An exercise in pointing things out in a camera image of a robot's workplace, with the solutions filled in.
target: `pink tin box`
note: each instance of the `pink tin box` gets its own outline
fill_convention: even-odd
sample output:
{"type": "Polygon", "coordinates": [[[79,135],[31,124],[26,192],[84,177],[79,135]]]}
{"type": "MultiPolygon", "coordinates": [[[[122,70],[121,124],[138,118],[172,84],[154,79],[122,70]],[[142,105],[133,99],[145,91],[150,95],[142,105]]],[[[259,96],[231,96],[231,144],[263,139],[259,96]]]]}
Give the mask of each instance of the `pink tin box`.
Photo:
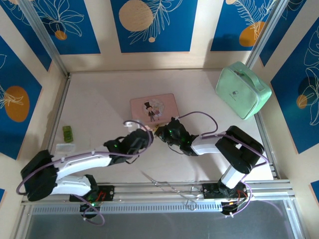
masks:
{"type": "Polygon", "coordinates": [[[134,120],[141,120],[150,129],[170,122],[178,117],[178,109],[173,94],[132,99],[131,111],[134,120]]]}

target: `vent grille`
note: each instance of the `vent grille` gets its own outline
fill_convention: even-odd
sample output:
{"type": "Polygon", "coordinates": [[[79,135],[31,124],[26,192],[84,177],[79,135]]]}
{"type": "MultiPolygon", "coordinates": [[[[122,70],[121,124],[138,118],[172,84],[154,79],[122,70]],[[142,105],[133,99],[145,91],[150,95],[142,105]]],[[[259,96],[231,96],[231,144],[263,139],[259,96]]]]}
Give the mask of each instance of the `vent grille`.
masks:
{"type": "MultiPolygon", "coordinates": [[[[79,205],[34,206],[33,215],[77,214],[79,205]]],[[[221,212],[220,202],[198,202],[186,206],[183,203],[143,203],[143,204],[103,204],[100,209],[103,214],[128,213],[182,213],[182,212],[221,212]]]]}

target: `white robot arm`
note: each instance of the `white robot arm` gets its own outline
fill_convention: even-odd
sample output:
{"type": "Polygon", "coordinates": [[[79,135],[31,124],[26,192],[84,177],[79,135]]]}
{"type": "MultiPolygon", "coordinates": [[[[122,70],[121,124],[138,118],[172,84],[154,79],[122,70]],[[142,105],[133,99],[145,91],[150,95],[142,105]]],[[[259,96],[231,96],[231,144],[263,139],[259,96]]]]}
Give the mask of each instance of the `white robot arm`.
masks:
{"type": "Polygon", "coordinates": [[[22,169],[23,181],[18,186],[17,193],[27,195],[30,201],[38,201],[53,194],[97,197],[99,187],[92,175],[70,175],[89,168],[127,162],[133,156],[143,153],[152,142],[153,134],[139,128],[126,137],[109,140],[93,151],[64,157],[54,157],[48,150],[40,151],[22,169]],[[25,193],[19,191],[23,184],[25,193]]]}
{"type": "Polygon", "coordinates": [[[225,197],[230,197],[236,191],[233,189],[251,172],[264,153],[258,141],[236,126],[231,126],[223,134],[190,135],[178,119],[171,118],[171,122],[159,127],[155,135],[168,145],[179,146],[189,156],[222,153],[230,163],[218,182],[219,192],[225,197]]]}

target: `wall poster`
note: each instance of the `wall poster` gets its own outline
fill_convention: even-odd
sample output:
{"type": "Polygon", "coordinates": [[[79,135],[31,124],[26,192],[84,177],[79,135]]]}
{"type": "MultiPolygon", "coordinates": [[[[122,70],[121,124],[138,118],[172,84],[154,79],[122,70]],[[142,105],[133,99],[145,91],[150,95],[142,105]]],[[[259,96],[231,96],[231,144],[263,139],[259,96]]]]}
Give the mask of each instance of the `wall poster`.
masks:
{"type": "Polygon", "coordinates": [[[315,182],[312,182],[310,185],[311,185],[311,187],[312,187],[312,189],[314,191],[314,194],[316,196],[317,202],[319,203],[319,180],[315,181],[315,182]]]}
{"type": "Polygon", "coordinates": [[[4,198],[4,194],[5,194],[4,189],[0,188],[0,207],[1,207],[1,202],[2,202],[2,200],[4,198]]]}
{"type": "Polygon", "coordinates": [[[276,0],[225,0],[211,51],[249,51],[276,0]]]}
{"type": "Polygon", "coordinates": [[[319,18],[271,84],[298,153],[319,143],[319,18]]]}
{"type": "MultiPolygon", "coordinates": [[[[84,0],[32,0],[31,3],[61,55],[100,54],[84,0]]],[[[0,0],[0,4],[34,51],[33,45],[38,43],[33,41],[37,37],[16,0],[0,0]]]]}
{"type": "Polygon", "coordinates": [[[260,53],[265,66],[307,0],[290,0],[260,53]]]}
{"type": "Polygon", "coordinates": [[[122,53],[190,51],[197,0],[111,0],[122,53]]]}
{"type": "Polygon", "coordinates": [[[17,159],[41,85],[0,37],[0,153],[17,159]]]}

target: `cartoon couple illustration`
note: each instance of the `cartoon couple illustration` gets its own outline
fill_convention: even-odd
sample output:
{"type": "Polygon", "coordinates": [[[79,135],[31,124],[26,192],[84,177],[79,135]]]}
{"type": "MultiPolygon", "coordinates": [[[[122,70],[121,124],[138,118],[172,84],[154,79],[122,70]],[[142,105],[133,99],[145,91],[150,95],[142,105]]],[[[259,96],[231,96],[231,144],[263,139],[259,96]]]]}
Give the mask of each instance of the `cartoon couple illustration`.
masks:
{"type": "Polygon", "coordinates": [[[154,106],[154,111],[153,111],[153,106],[151,106],[149,102],[145,102],[144,105],[146,107],[146,110],[149,112],[149,117],[151,119],[151,122],[155,121],[154,116],[157,117],[158,120],[160,119],[161,112],[158,106],[154,106]]]}

